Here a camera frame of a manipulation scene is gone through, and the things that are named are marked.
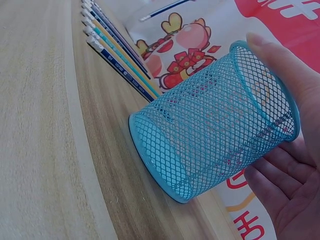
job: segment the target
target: metal mesh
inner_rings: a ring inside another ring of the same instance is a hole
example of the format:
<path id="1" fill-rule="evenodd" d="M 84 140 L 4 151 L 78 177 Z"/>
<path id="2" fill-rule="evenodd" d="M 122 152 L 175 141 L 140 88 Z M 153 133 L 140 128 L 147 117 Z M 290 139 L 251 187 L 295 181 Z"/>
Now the metal mesh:
<path id="1" fill-rule="evenodd" d="M 152 176 L 185 203 L 293 140 L 299 131 L 295 116 L 278 78 L 245 45 L 235 44 L 131 115 L 129 125 Z"/>

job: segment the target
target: red background print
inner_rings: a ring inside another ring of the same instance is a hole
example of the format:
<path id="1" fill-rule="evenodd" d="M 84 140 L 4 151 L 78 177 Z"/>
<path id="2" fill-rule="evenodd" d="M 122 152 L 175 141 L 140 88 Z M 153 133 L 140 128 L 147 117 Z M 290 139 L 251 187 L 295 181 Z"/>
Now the red background print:
<path id="1" fill-rule="evenodd" d="M 256 17 L 266 25 L 279 42 L 320 73 L 320 0 L 234 0 L 244 17 Z M 269 6 L 283 5 L 277 9 Z M 284 17 L 283 10 L 295 8 L 301 14 Z M 303 8 L 313 14 L 308 19 Z"/>

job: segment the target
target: pencil eraser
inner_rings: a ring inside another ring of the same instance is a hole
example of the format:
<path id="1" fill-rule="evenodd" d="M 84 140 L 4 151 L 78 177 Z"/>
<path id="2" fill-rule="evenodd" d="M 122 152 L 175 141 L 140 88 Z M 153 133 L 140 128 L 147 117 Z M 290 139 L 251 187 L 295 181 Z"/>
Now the pencil eraser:
<path id="1" fill-rule="evenodd" d="M 83 32 L 87 35 L 91 35 L 91 33 L 93 32 L 93 29 L 90 26 L 85 26 L 83 29 Z"/>
<path id="2" fill-rule="evenodd" d="M 86 42 L 90 45 L 92 45 L 94 42 L 96 41 L 96 39 L 93 36 L 88 36 L 86 38 Z"/>
<path id="3" fill-rule="evenodd" d="M 96 49 L 96 50 L 97 50 L 99 53 L 101 53 L 103 49 L 105 49 L 104 46 L 102 46 L 102 45 L 99 43 L 99 44 L 97 45 L 97 49 Z"/>
<path id="4" fill-rule="evenodd" d="M 84 17 L 89 18 L 90 20 L 95 19 L 94 16 L 92 16 L 91 13 L 88 12 L 87 9 L 82 9 L 82 10 L 81 10 L 81 14 L 82 14 Z"/>
<path id="5" fill-rule="evenodd" d="M 91 13 L 93 11 L 92 8 L 87 3 L 82 3 L 81 7 L 83 9 L 87 9 L 89 13 Z"/>
<path id="6" fill-rule="evenodd" d="M 95 31 L 92 31 L 92 32 L 91 32 L 91 36 L 94 37 L 95 39 L 97 39 L 98 41 L 99 41 L 100 38 L 101 38 Z"/>
<path id="7" fill-rule="evenodd" d="M 95 29 L 96 28 L 96 25 L 93 24 L 93 22 L 88 18 L 88 17 L 84 17 L 82 18 L 81 20 L 83 22 L 84 25 L 86 26 L 90 26 L 91 28 Z"/>
<path id="8" fill-rule="evenodd" d="M 84 0 L 83 3 L 88 4 L 88 6 L 91 8 L 93 3 L 91 1 L 88 0 Z"/>

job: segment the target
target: pencil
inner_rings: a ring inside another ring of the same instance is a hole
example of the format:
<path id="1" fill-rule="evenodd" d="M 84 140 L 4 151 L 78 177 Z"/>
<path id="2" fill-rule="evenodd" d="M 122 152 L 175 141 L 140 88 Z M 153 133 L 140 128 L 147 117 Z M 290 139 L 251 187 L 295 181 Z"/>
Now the pencil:
<path id="1" fill-rule="evenodd" d="M 114 31 L 115 32 L 114 34 L 118 35 L 119 38 L 128 46 L 128 48 L 131 49 L 132 53 L 139 58 L 140 55 L 137 54 L 137 52 L 132 48 L 132 46 L 122 36 L 122 34 L 118 31 L 118 29 L 113 25 L 113 23 L 109 20 L 109 18 L 103 12 L 102 8 L 96 2 L 92 2 L 91 6 L 92 6 L 93 11 L 97 10 L 103 16 L 103 20 L 105 20 L 105 24 L 108 25 L 110 30 Z"/>
<path id="2" fill-rule="evenodd" d="M 148 75 L 148 71 L 141 63 L 141 60 L 138 54 L 131 48 L 131 46 L 127 43 L 127 41 L 122 37 L 120 33 L 116 33 L 113 29 L 110 28 L 110 21 L 103 16 L 103 13 L 94 5 L 90 7 L 88 2 L 84 2 L 81 5 L 84 9 L 86 9 L 101 25 L 102 27 L 111 35 L 112 38 L 120 45 L 121 48 L 132 58 L 132 60 L 139 66 L 139 68 L 144 72 L 144 74 L 151 79 Z"/>
<path id="3" fill-rule="evenodd" d="M 152 102 L 154 99 L 147 93 L 139 83 L 127 72 L 124 67 L 102 46 L 93 36 L 89 36 L 86 42 L 130 85 L 132 85 L 145 99 Z"/>
<path id="4" fill-rule="evenodd" d="M 110 34 L 99 24 L 99 22 L 86 10 L 84 9 L 84 14 L 86 17 L 82 19 L 82 22 L 86 26 L 90 26 L 108 45 L 114 52 L 130 67 L 130 69 L 140 78 L 140 80 L 150 89 L 156 97 L 160 94 L 155 91 L 155 88 L 150 85 L 149 80 L 143 77 L 144 73 L 132 59 L 128 56 L 126 52 L 116 43 L 116 41 L 110 36 Z"/>
<path id="5" fill-rule="evenodd" d="M 167 5 L 167 6 L 164 6 L 164 7 L 160 8 L 159 10 L 154 11 L 154 12 L 150 13 L 149 15 L 141 18 L 140 22 L 144 22 L 144 21 L 146 21 L 146 20 L 148 20 L 150 18 L 153 18 L 154 16 L 157 16 L 157 15 L 159 15 L 159 14 L 161 14 L 161 13 L 163 13 L 163 12 L 169 10 L 169 9 L 172 9 L 172 8 L 174 8 L 176 6 L 179 6 L 179 5 L 184 4 L 186 2 L 189 2 L 189 1 L 193 1 L 194 2 L 195 0 L 179 0 L 179 1 L 176 1 L 174 3 L 171 3 L 171 4 Z"/>
<path id="6" fill-rule="evenodd" d="M 90 27 L 90 26 L 86 26 L 84 29 L 83 29 L 83 32 L 88 35 L 88 36 L 92 36 L 94 37 L 104 48 L 105 50 L 111 54 L 113 56 L 113 58 L 119 63 L 121 64 L 121 66 L 136 80 L 139 79 L 139 77 L 129 68 L 128 69 L 128 65 L 126 65 L 126 63 L 113 51 L 113 49 L 111 49 L 105 41 L 103 41 L 103 39 Z M 141 82 L 139 83 L 139 85 L 146 91 L 148 92 L 148 88 L 147 86 Z M 153 99 L 156 99 L 157 97 L 152 93 L 150 92 L 149 95 L 151 95 L 151 97 Z"/>

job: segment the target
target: chinese character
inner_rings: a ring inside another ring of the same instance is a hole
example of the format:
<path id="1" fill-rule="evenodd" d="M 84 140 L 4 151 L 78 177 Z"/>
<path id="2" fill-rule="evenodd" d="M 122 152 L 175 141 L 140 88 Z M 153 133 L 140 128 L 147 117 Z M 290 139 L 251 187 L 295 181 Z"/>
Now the chinese character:
<path id="1" fill-rule="evenodd" d="M 258 230 L 260 232 L 260 235 L 252 240 L 259 240 L 265 235 L 265 229 L 261 225 L 254 225 L 254 226 L 249 226 L 252 224 L 254 221 L 258 219 L 258 216 L 255 216 L 254 218 L 250 219 L 249 221 L 246 221 L 245 217 L 249 214 L 249 211 L 245 211 L 241 216 L 236 218 L 233 222 L 236 224 L 237 222 L 241 221 L 242 225 L 238 227 L 238 231 L 245 229 L 245 232 L 240 233 L 241 237 L 243 240 L 246 239 L 246 236 L 253 232 L 254 230 Z"/>
<path id="2" fill-rule="evenodd" d="M 233 181 L 236 181 L 238 178 L 240 178 L 241 176 L 243 176 L 245 173 L 245 170 L 243 169 L 242 171 L 238 172 L 236 175 L 234 175 L 233 177 L 231 177 L 231 179 Z M 242 188 L 244 187 L 245 185 L 247 185 L 247 181 L 243 181 L 241 183 L 238 183 L 238 184 L 234 184 L 234 183 L 231 183 L 231 180 L 230 178 L 228 178 L 226 180 L 226 185 L 230 188 L 230 189 L 239 189 L 239 188 Z"/>
<path id="3" fill-rule="evenodd" d="M 309 20 L 315 20 L 318 15 L 314 12 L 316 9 L 320 9 L 320 3 L 310 2 L 310 0 L 257 0 L 258 3 L 263 3 L 261 6 L 267 5 L 270 9 L 280 9 L 281 15 L 285 18 L 293 18 L 298 15 L 303 15 Z"/>

